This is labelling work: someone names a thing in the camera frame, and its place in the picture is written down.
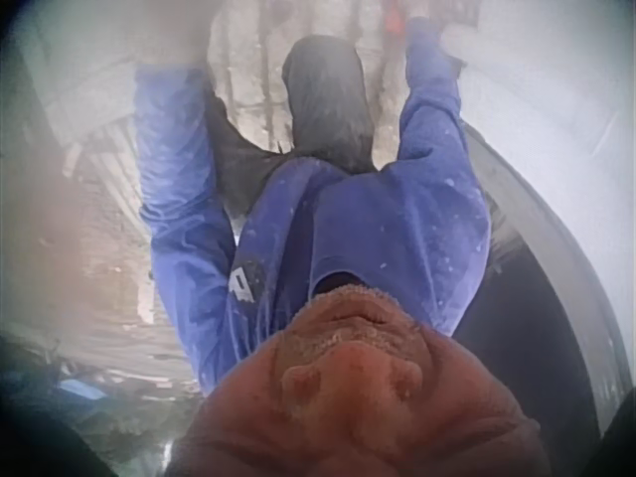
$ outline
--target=lip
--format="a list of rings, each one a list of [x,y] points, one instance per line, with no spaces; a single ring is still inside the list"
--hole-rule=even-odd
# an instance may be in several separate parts
[[[319,325],[363,318],[371,325],[410,326],[412,320],[390,298],[358,286],[347,286],[312,302],[312,313],[301,310],[291,327]]]

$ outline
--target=black pants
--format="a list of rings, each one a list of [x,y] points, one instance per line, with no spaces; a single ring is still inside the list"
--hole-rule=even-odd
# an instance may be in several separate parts
[[[208,127],[214,144],[217,186],[233,227],[239,230],[268,178],[280,165],[315,157],[349,174],[375,171],[374,124],[365,92],[362,62],[353,45],[311,36],[294,45],[283,67],[293,117],[293,149],[265,151],[243,138],[214,94]]]

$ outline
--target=sleeve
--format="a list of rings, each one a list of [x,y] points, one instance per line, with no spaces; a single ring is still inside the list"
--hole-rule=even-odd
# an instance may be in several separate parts
[[[490,215],[468,157],[456,72],[423,18],[407,24],[406,80],[399,152],[385,183],[421,230],[428,308],[435,328],[450,335],[483,280]]]
[[[235,241],[216,192],[203,71],[141,66],[135,123],[143,207],[159,295],[203,389],[222,346]]]

